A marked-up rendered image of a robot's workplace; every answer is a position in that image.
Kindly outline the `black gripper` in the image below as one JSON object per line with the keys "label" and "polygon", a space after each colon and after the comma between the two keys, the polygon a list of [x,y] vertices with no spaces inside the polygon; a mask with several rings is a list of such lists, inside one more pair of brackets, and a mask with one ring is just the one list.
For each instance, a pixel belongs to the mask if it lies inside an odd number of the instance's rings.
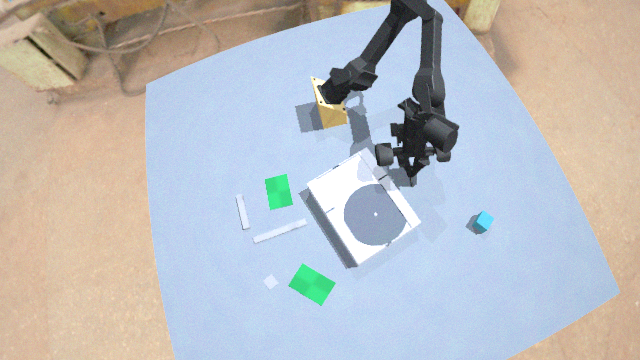
{"label": "black gripper", "polygon": [[[424,136],[411,136],[407,134],[403,129],[402,147],[393,147],[390,143],[379,143],[375,146],[375,155],[378,166],[390,166],[394,163],[394,157],[397,157],[400,167],[406,170],[408,177],[412,173],[414,177],[419,170],[422,170],[426,166],[430,165],[429,156],[436,154],[436,160],[438,162],[451,161],[451,151],[443,153],[434,145],[427,147],[428,141],[424,139]],[[415,157],[413,166],[411,169],[410,157]]]}

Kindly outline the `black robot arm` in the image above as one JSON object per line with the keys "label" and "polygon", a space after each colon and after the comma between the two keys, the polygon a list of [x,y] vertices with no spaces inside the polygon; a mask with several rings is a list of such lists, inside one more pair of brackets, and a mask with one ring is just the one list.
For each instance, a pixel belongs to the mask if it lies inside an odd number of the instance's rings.
{"label": "black robot arm", "polygon": [[[378,62],[394,39],[409,21],[422,18],[420,68],[414,76],[412,98],[397,106],[405,113],[404,124],[390,123],[391,136],[397,146],[404,131],[424,139],[443,153],[453,149],[458,138],[459,125],[446,119],[444,99],[445,81],[441,74],[441,42],[443,17],[427,0],[391,0],[391,8],[376,34],[359,57],[349,61],[344,69],[331,68],[330,78],[317,85],[326,104],[341,104],[353,91],[366,91],[377,80]],[[403,126],[404,125],[404,126]]]}

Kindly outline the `grey round disc with small hole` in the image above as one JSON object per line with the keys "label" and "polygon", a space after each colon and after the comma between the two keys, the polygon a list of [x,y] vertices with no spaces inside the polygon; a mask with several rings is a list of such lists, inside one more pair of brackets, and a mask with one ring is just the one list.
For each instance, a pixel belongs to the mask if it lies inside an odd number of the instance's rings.
{"label": "grey round disc with small hole", "polygon": [[397,239],[406,225],[398,208],[381,184],[368,184],[349,197],[344,221],[358,242],[383,246]]}

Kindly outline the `grey rectangular bar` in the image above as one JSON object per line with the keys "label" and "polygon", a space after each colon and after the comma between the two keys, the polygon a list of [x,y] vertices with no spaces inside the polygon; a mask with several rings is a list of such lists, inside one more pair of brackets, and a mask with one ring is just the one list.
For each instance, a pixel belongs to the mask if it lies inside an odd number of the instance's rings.
{"label": "grey rectangular bar", "polygon": [[241,215],[241,220],[243,223],[243,228],[245,230],[251,228],[250,224],[249,224],[249,219],[248,219],[248,215],[247,215],[247,210],[246,210],[246,206],[245,206],[245,201],[243,198],[243,195],[236,195],[237,196],[237,201],[238,201],[238,206],[239,206],[239,210],[240,210],[240,215]]}

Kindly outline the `teal cube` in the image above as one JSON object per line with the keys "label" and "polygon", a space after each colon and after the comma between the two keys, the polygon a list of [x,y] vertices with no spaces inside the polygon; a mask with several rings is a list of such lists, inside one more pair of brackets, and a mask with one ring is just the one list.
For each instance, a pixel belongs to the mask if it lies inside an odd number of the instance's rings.
{"label": "teal cube", "polygon": [[484,210],[477,216],[476,220],[472,224],[478,231],[484,233],[488,230],[494,218]]}

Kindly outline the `white flat bar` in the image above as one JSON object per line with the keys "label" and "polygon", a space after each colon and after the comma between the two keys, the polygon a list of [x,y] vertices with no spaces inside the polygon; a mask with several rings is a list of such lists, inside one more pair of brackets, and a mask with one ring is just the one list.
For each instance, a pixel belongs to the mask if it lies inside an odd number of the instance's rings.
{"label": "white flat bar", "polygon": [[302,219],[302,220],[297,221],[295,223],[292,222],[290,224],[287,224],[287,225],[285,225],[283,227],[280,227],[278,229],[275,229],[273,231],[267,232],[265,234],[258,235],[256,237],[253,237],[253,240],[254,240],[254,243],[257,244],[257,243],[265,241],[265,240],[267,240],[269,238],[277,237],[277,236],[282,235],[284,233],[287,233],[287,232],[289,232],[289,231],[291,231],[293,229],[299,228],[301,226],[306,226],[306,225],[307,225],[306,219]]}

